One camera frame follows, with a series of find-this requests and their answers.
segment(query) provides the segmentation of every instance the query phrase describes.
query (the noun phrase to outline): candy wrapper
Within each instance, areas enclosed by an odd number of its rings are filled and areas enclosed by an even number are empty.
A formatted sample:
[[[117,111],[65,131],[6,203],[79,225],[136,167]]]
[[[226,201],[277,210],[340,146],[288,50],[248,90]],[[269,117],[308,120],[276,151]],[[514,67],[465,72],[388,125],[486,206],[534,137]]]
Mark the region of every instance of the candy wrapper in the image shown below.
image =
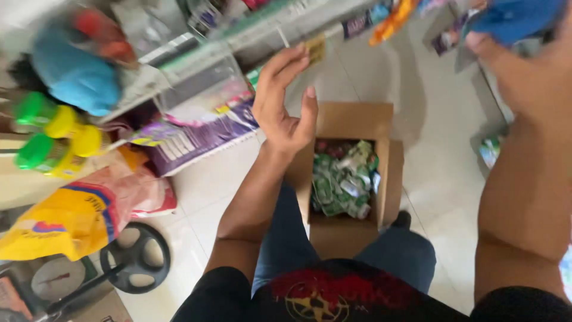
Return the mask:
[[[333,217],[347,213],[365,219],[370,212],[371,191],[377,190],[379,163],[373,146],[318,141],[314,155],[311,204],[315,211]]]

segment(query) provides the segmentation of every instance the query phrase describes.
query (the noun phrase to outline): white tile floor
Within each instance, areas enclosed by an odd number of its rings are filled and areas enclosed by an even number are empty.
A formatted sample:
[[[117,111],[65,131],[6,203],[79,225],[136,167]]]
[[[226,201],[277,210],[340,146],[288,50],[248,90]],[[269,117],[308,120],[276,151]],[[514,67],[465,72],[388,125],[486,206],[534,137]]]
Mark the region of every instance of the white tile floor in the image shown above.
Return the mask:
[[[444,18],[452,21],[447,13],[438,16],[441,25],[447,24]],[[321,100],[395,104],[393,136],[406,147],[402,208],[414,218],[412,229],[434,244],[438,258],[429,293],[469,313],[476,212],[484,185],[475,147],[504,120],[476,66],[455,74],[454,53],[439,58],[427,49],[426,33],[436,17],[412,21],[377,48],[367,45],[369,33],[349,42],[330,38],[325,61],[287,90],[286,104],[299,114],[309,84]],[[191,292],[212,251],[218,221],[263,140],[260,133],[174,177],[180,208],[174,215],[149,219],[170,240],[172,272],[145,295],[120,292],[135,322],[168,321]]]

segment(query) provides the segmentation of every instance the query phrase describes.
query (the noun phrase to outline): leg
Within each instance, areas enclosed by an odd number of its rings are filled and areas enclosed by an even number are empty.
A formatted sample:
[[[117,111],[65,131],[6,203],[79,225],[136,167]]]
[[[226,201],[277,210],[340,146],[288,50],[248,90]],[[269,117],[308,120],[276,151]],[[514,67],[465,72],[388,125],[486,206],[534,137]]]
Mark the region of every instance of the leg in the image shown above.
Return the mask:
[[[427,294],[435,273],[435,249],[430,241],[404,227],[389,227],[355,260],[382,269]]]
[[[296,193],[283,183],[272,223],[260,245],[252,294],[274,277],[318,261],[304,230]]]

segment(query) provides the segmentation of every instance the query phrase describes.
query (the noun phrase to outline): open cardboard box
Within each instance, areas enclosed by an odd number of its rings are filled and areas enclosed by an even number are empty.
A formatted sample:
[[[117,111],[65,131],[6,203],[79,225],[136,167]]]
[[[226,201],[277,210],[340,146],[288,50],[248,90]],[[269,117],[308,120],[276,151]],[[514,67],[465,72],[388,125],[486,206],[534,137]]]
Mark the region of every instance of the open cardboard box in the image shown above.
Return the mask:
[[[398,142],[392,144],[390,141],[392,117],[391,104],[319,102],[316,137],[374,141],[374,150],[379,158],[378,171],[382,176],[378,193],[372,194],[370,199],[371,211],[365,220],[347,215],[328,218],[323,213],[315,213],[310,207],[315,142],[296,155],[285,180],[296,190],[303,221],[310,225],[310,242],[323,260],[352,258],[378,236],[378,230],[384,225],[386,209],[391,209],[390,217],[397,216],[403,149]],[[390,162],[390,150],[401,153],[396,161]],[[388,168],[390,163],[396,165],[391,173]]]

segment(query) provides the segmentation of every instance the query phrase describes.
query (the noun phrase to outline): black shoe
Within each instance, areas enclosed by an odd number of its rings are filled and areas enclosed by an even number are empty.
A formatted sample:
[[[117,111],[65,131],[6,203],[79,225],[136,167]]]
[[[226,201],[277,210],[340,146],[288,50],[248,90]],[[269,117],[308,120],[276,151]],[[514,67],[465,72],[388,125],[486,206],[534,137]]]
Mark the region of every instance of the black shoe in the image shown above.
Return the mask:
[[[397,214],[397,219],[391,223],[391,227],[409,230],[411,227],[411,215],[405,210],[400,211],[399,214]]]

